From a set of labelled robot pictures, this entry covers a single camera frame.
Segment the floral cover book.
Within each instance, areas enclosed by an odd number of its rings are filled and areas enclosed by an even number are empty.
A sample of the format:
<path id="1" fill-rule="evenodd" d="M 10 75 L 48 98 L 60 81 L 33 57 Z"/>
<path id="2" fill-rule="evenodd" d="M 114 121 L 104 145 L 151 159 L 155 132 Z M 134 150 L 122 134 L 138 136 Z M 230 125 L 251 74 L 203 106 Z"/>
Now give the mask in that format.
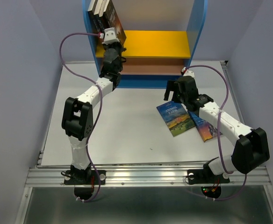
<path id="1" fill-rule="evenodd" d="M 104 32 L 104 21 L 103 21 L 103 11 L 104 11 L 104 7 L 106 4 L 105 0 L 96 0 L 95 1 L 95 10 L 94 10 L 94 18 L 96 21 L 96 24 L 98 26 L 99 32 L 103 33 Z"/>

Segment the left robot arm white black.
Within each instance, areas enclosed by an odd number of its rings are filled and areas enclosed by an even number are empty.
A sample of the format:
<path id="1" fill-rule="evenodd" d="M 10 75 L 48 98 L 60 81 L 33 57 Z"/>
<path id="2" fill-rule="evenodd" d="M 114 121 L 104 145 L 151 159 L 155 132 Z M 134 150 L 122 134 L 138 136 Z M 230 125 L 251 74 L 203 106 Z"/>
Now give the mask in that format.
<path id="1" fill-rule="evenodd" d="M 120 83 L 123 70 L 122 57 L 125 48 L 120 42 L 103 44 L 105 50 L 101 73 L 94 85 L 76 98 L 69 97 L 64 106 L 62 128 L 69 138 L 72 148 L 71 170 L 75 179 L 85 184 L 90 181 L 90 159 L 87 156 L 87 141 L 93 131 L 93 108 L 111 93 Z"/>

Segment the Animal Farm book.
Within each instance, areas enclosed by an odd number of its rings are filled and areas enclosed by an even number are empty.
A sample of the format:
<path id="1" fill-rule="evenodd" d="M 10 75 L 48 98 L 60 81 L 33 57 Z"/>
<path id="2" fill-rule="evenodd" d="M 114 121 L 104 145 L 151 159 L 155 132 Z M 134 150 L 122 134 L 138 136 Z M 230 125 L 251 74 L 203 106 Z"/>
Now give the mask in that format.
<path id="1" fill-rule="evenodd" d="M 185 108 L 173 101 L 157 106 L 157 111 L 166 123 L 173 137 L 195 127 L 193 120 Z"/>

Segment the A Tale of Two Cities book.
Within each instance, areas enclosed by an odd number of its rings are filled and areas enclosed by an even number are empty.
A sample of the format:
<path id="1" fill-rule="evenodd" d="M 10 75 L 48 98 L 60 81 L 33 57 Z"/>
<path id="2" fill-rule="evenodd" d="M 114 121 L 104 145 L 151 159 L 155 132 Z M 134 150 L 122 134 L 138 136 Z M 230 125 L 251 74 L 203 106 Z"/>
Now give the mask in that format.
<path id="1" fill-rule="evenodd" d="M 94 18 L 94 10 L 95 10 L 95 1 L 96 0 L 91 0 L 87 9 L 87 15 L 89 16 L 90 19 L 90 24 L 91 24 L 91 29 L 93 33 L 97 33 L 99 34 L 99 29 L 98 26 L 96 24 L 95 18 Z"/>

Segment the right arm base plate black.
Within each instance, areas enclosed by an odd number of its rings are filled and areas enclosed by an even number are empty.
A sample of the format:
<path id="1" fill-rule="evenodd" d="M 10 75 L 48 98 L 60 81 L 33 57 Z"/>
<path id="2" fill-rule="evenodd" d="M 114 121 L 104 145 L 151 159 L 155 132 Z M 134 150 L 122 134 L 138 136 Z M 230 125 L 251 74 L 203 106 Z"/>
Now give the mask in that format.
<path id="1" fill-rule="evenodd" d="M 211 171 L 204 169 L 189 169 L 187 171 L 187 182 L 190 185 L 230 183 L 230 179 L 225 179 L 223 175 L 214 175 Z"/>

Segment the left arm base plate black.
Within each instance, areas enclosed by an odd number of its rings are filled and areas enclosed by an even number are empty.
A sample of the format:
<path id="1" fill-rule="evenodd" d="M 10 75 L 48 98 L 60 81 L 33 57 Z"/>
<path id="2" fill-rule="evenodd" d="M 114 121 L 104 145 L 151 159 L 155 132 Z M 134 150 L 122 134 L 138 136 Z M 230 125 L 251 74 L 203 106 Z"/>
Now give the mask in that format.
<path id="1" fill-rule="evenodd" d="M 91 174 L 85 179 L 75 179 L 74 177 L 70 177 L 70 170 L 62 171 L 62 174 L 65 174 L 64 177 L 64 185 L 98 185 L 98 176 L 94 170 L 91 170 Z M 105 185 L 106 182 L 106 170 L 98 170 L 101 185 Z"/>

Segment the Three Days to See book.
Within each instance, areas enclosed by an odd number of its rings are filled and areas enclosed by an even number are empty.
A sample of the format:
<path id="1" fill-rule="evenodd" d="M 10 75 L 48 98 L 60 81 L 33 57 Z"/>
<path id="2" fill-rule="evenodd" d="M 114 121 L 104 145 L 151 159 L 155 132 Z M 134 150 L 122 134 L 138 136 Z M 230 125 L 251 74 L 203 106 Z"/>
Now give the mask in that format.
<path id="1" fill-rule="evenodd" d="M 124 45 L 126 35 L 112 0 L 106 1 L 103 9 L 103 17 L 108 24 L 108 28 L 115 28 L 118 39 L 120 40 L 121 44 Z"/>

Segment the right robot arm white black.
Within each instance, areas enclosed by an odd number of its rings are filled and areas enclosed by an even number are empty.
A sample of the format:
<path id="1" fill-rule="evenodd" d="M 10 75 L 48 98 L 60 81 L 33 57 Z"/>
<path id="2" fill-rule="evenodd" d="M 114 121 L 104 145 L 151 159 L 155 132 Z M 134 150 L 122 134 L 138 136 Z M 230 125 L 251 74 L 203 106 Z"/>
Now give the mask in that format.
<path id="1" fill-rule="evenodd" d="M 205 165 L 202 170 L 205 181 L 213 182 L 219 175 L 234 171 L 247 174 L 270 159 L 266 132 L 262 128 L 253 129 L 241 123 L 220 108 L 211 97 L 199 94 L 192 76 L 169 80 L 165 100 L 168 100 L 170 92 L 173 93 L 173 102 L 185 105 L 187 110 L 212 124 L 234 146 L 231 155 L 220 155 Z"/>

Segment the red white cover book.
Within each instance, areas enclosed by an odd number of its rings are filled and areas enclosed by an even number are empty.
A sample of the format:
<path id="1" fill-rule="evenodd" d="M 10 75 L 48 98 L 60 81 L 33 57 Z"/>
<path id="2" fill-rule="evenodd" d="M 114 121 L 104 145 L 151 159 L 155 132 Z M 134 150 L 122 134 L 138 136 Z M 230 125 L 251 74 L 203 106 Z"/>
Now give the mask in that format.
<path id="1" fill-rule="evenodd" d="M 103 0 L 99 10 L 99 17 L 102 17 L 108 7 L 109 0 Z"/>

